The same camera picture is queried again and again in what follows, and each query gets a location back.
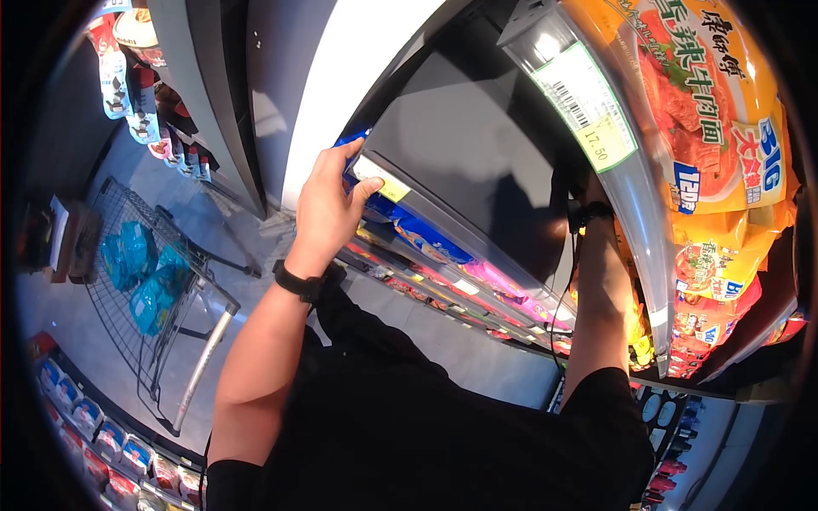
price label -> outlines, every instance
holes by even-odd
[[[636,150],[631,127],[608,80],[582,43],[566,48],[531,77],[560,112],[597,173],[615,167]]]
[[[380,177],[383,179],[384,185],[378,191],[381,195],[394,203],[406,197],[406,194],[409,193],[411,189],[365,155],[361,155],[361,157],[358,158],[358,161],[353,167],[353,174],[361,181],[368,177]]]

black shirt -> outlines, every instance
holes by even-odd
[[[554,415],[458,387],[337,288],[317,313],[333,346],[307,328],[267,463],[212,464],[208,511],[628,509],[641,500],[654,451],[622,370],[590,374]],[[321,369],[304,376],[305,366]]]

cart handle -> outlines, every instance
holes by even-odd
[[[185,420],[185,415],[187,415],[187,407],[191,404],[193,392],[195,392],[196,387],[199,386],[199,381],[202,378],[202,374],[205,373],[205,368],[207,367],[208,362],[210,362],[210,357],[213,356],[213,352],[222,341],[224,331],[227,329],[227,326],[230,325],[230,322],[233,320],[233,316],[236,314],[236,311],[230,310],[231,308],[232,307],[229,307],[228,310],[222,313],[222,317],[218,318],[218,323],[216,323],[216,326],[214,326],[213,332],[210,334],[210,337],[204,346],[204,350],[202,350],[202,354],[199,357],[199,361],[196,363],[196,368],[193,370],[191,379],[187,382],[185,393],[182,395],[182,402],[179,405],[178,412],[176,412],[176,419],[173,420],[172,424],[167,419],[158,419],[162,427],[167,429],[168,432],[175,437],[178,437],[182,431],[182,421]]]

person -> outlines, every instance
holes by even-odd
[[[324,274],[384,184],[370,178],[344,193],[345,161],[362,144],[322,151],[303,187],[284,262],[300,279]],[[606,200],[595,177],[587,195]],[[613,222],[593,217],[586,229],[558,415],[458,387],[338,285],[315,304],[332,342],[316,349],[338,356],[294,384],[302,350],[318,341],[305,331],[310,305],[273,285],[218,381],[207,509],[628,509],[640,502],[654,455],[628,385],[631,281]]]

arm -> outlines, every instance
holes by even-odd
[[[358,183],[346,196],[344,161],[363,139],[324,150],[304,184],[296,236],[284,266],[301,279],[321,276],[352,238],[366,199],[380,178]],[[237,459],[263,465],[281,430],[281,411],[301,354],[308,303],[276,284],[264,294],[236,336],[222,368],[213,405],[208,461]]]
[[[586,194],[588,203],[608,203],[596,176]],[[633,314],[631,278],[619,256],[614,222],[592,218],[579,255],[577,328],[568,369],[565,400],[589,374],[618,367],[627,374],[627,332],[638,320]]]

